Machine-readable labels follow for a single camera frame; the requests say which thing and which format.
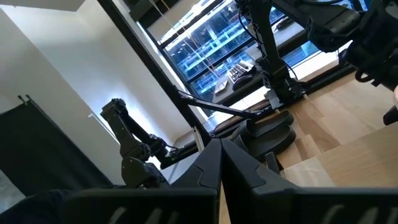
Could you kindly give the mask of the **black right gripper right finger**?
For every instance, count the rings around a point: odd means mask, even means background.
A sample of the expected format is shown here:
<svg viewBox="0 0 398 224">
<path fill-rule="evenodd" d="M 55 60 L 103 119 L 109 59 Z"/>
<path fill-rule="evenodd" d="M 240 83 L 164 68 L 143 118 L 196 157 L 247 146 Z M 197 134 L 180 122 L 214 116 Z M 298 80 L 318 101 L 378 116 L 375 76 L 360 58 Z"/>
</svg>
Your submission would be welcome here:
<svg viewBox="0 0 398 224">
<path fill-rule="evenodd" d="M 397 189 L 299 187 L 229 139 L 221 145 L 231 223 L 397 223 Z"/>
</svg>

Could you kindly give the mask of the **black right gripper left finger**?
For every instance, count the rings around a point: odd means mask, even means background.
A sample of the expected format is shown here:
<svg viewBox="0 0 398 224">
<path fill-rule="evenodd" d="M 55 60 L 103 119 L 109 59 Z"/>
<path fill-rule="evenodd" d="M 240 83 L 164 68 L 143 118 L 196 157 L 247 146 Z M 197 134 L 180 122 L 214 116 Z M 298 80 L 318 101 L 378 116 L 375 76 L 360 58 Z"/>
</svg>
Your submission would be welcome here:
<svg viewBox="0 0 398 224">
<path fill-rule="evenodd" d="M 170 187 L 89 189 L 67 200 L 67 223 L 217 223 L 221 141 L 212 139 Z"/>
</svg>

